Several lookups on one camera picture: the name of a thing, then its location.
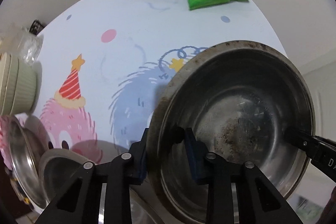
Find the pink dot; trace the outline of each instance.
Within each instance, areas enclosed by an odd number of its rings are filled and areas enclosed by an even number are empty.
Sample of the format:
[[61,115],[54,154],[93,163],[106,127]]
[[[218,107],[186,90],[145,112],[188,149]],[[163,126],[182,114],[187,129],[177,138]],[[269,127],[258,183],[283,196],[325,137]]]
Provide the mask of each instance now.
[[108,43],[108,42],[111,42],[116,37],[116,35],[117,35],[117,31],[114,29],[110,29],[101,35],[100,40],[103,43]]

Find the pink cartoon monster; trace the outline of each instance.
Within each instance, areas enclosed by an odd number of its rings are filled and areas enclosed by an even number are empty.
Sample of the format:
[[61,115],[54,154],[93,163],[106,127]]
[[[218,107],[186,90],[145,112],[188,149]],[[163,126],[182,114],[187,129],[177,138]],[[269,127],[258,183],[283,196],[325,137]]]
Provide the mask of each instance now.
[[78,72],[84,62],[82,55],[72,61],[71,73],[54,98],[46,102],[40,119],[49,135],[50,149],[70,149],[98,164],[103,152],[97,145],[95,122],[85,112],[85,98],[79,87]]

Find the blue dot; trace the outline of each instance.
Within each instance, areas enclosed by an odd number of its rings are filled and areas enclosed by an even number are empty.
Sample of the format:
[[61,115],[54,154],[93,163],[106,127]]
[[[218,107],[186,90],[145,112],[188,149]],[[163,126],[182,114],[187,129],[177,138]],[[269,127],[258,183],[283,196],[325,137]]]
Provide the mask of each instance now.
[[221,20],[225,23],[229,23],[230,22],[230,19],[226,16],[221,16]]

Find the stainless steel bowl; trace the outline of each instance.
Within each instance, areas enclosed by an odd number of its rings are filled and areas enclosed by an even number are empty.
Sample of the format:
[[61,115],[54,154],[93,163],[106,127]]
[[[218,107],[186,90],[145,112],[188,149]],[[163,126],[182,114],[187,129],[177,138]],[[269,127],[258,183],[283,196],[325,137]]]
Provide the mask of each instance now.
[[150,182],[163,205],[184,223],[205,222],[207,187],[191,179],[183,143],[173,144],[175,126],[191,127],[196,139],[230,162],[255,162],[285,198],[308,161],[283,141],[283,131],[295,126],[315,134],[308,88],[276,50],[233,41],[195,56],[169,82],[147,135]]
[[15,117],[9,125],[8,143],[14,175],[20,186],[31,201],[38,207],[45,208],[46,201],[37,174],[45,149],[35,134],[22,128]]
[[[40,180],[45,198],[49,203],[76,170],[89,159],[66,149],[51,149],[42,156]],[[106,183],[100,196],[98,224],[104,223]],[[137,193],[130,189],[131,216],[133,224],[164,224],[158,214]]]

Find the orange star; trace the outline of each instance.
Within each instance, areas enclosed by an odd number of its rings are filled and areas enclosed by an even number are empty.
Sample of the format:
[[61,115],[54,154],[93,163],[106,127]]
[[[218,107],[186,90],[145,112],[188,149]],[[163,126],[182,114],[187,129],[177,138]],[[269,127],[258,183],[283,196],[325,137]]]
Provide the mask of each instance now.
[[74,69],[79,71],[81,69],[81,66],[85,63],[85,60],[82,59],[82,54],[80,54],[75,60],[72,60],[71,65],[71,71]]
[[179,60],[173,58],[173,59],[171,60],[171,64],[169,65],[169,68],[170,68],[170,69],[174,69],[175,72],[178,72],[178,71],[183,67],[183,65],[184,65],[184,64],[183,64],[183,61],[184,61],[183,58],[181,58],[181,59],[179,59]]

